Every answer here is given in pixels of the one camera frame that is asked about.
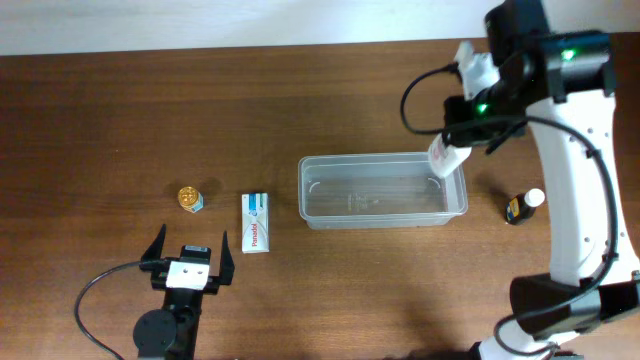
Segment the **dark syrup bottle white cap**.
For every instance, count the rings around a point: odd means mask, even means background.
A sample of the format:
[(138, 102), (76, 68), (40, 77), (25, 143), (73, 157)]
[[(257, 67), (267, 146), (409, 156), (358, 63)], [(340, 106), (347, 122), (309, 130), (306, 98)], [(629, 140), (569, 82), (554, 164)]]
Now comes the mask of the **dark syrup bottle white cap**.
[(545, 198), (544, 192), (538, 188), (516, 195), (506, 205), (506, 222), (510, 225), (520, 225), (526, 222), (534, 215)]

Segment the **gold lid balm jar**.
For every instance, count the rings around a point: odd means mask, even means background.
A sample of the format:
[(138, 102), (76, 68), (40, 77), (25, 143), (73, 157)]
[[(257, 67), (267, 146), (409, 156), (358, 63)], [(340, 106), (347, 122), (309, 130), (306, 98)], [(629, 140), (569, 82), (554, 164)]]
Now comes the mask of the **gold lid balm jar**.
[(181, 188), (177, 198), (180, 206), (190, 213), (196, 213), (204, 207), (204, 198), (194, 187)]

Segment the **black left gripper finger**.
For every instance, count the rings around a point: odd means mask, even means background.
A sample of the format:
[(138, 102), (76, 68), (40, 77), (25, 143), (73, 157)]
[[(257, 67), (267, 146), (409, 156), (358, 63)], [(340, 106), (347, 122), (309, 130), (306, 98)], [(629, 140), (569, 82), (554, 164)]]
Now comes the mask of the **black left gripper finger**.
[(218, 272), (218, 282), (221, 286), (230, 286), (235, 273), (235, 263), (230, 251), (228, 234), (223, 233), (221, 246), (220, 264)]
[(147, 250), (141, 256), (140, 260), (142, 262), (161, 259), (165, 236), (166, 236), (166, 225), (163, 224), (160, 227), (160, 230), (156, 235), (155, 239), (152, 241), (151, 245), (147, 248)]

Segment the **white spray bottle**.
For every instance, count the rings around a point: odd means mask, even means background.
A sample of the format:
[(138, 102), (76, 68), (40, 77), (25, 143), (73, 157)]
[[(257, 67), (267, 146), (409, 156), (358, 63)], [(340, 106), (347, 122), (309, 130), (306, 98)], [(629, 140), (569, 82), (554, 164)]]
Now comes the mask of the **white spray bottle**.
[(443, 136), (439, 134), (428, 148), (428, 158), (433, 173), (440, 178), (446, 178), (470, 156), (471, 152), (471, 147), (447, 145)]

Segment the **white Panadol medicine box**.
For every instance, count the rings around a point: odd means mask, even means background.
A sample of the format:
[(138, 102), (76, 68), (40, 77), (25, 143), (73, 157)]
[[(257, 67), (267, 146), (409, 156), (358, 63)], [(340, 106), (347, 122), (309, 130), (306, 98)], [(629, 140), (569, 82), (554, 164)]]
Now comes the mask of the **white Panadol medicine box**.
[(242, 252), (269, 251), (269, 197), (267, 193), (242, 195)]

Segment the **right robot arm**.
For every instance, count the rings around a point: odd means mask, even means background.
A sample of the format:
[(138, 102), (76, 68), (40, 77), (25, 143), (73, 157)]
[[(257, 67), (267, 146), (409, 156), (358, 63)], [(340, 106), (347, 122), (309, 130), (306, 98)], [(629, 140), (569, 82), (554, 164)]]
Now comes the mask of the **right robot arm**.
[(515, 278), (512, 312), (475, 359), (552, 359), (559, 347), (639, 310), (639, 259), (626, 234), (612, 141), (615, 73), (600, 31), (555, 33), (538, 1), (507, 0), (485, 18), (490, 50), (462, 44), (464, 94), (445, 103), (429, 149), (434, 171), (523, 127), (536, 141), (551, 221), (548, 272)]

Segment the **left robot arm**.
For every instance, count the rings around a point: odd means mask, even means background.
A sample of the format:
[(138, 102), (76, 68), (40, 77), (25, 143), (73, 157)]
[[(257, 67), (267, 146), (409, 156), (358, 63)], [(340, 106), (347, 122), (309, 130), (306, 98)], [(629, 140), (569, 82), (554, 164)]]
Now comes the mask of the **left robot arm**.
[(222, 238), (219, 271), (212, 275), (209, 247), (184, 245), (178, 257), (164, 257), (165, 236), (162, 226), (139, 265), (150, 274), (151, 287), (164, 293), (163, 304), (138, 319), (133, 341), (139, 359), (193, 359), (203, 298), (232, 284), (235, 264), (227, 237)]

